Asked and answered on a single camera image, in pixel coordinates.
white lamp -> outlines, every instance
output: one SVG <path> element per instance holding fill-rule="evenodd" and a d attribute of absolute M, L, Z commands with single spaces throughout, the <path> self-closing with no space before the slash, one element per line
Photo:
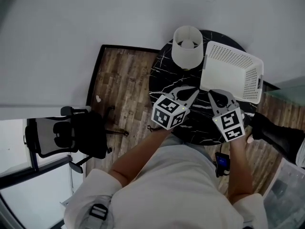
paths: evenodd
<path fill-rule="evenodd" d="M 182 69 L 192 69 L 203 60 L 203 38 L 193 26 L 179 27 L 173 35 L 172 59 Z"/>

black marble tabletop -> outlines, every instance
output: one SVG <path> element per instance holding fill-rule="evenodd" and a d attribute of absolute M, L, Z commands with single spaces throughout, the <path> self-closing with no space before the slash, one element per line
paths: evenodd
<path fill-rule="evenodd" d="M 237 42 L 223 34 L 214 31 L 200 32 L 203 35 L 204 54 L 209 41 L 219 42 L 245 52 Z M 172 46 L 173 41 L 171 40 L 160 50 L 153 63 L 149 78 L 149 95 L 152 104 L 157 101 L 161 94 L 169 93 L 175 87 L 182 85 L 196 86 L 198 89 L 200 87 L 204 60 L 194 69 L 183 70 L 173 62 Z M 200 90 L 190 108 L 191 112 L 187 115 L 188 119 L 173 131 L 174 135 L 185 142 L 205 146 L 225 142 L 222 134 L 212 122 L 214 115 L 207 93 L 207 91 Z M 254 116 L 257 105 L 241 101 L 238 101 L 238 103 L 245 113 L 244 126 L 246 127 Z"/>

black mesh chair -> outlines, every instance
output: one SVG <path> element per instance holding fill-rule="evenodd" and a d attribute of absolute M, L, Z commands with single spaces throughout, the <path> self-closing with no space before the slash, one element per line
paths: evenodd
<path fill-rule="evenodd" d="M 92 157 L 104 159 L 106 153 L 112 151 L 107 146 L 106 134 L 129 134 L 125 130 L 105 130 L 109 112 L 113 109 L 114 106 L 107 109 L 104 119 L 97 112 L 73 109 L 69 106 L 61 109 L 63 117 L 29 119 L 25 128 L 26 145 L 42 158 L 63 152 L 80 151 L 87 157 L 78 163 L 69 164 L 76 172 L 83 173 L 82 164 Z"/>

wooden floor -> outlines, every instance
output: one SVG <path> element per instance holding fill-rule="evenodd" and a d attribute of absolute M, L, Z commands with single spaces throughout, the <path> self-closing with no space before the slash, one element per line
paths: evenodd
<path fill-rule="evenodd" d="M 116 109 L 110 114 L 109 130 L 127 130 L 130 135 L 108 135 L 108 145 L 113 152 L 104 160 L 91 159 L 86 173 L 93 168 L 108 171 L 112 163 L 144 139 L 149 131 L 147 125 L 155 126 L 150 120 L 152 105 L 148 93 L 150 69 L 157 54 L 124 49 L 106 48 L 100 64 L 92 95 L 92 109 L 104 115 L 108 106 Z M 305 108 L 292 106 L 263 94 L 257 109 L 277 125 L 305 130 Z M 219 145 L 206 147 L 214 159 Z M 281 157 L 265 141 L 254 141 L 247 146 L 247 158 L 251 166 L 255 191 L 263 193 L 269 186 Z M 229 153 L 229 144 L 222 152 Z M 227 192 L 229 177 L 220 178 L 219 189 Z"/>

white storage crate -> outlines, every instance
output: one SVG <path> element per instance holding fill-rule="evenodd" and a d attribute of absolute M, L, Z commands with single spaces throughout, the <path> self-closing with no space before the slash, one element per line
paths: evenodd
<path fill-rule="evenodd" d="M 210 41 L 204 57 L 200 89 L 229 91 L 236 100 L 258 104 L 264 63 L 246 52 Z"/>

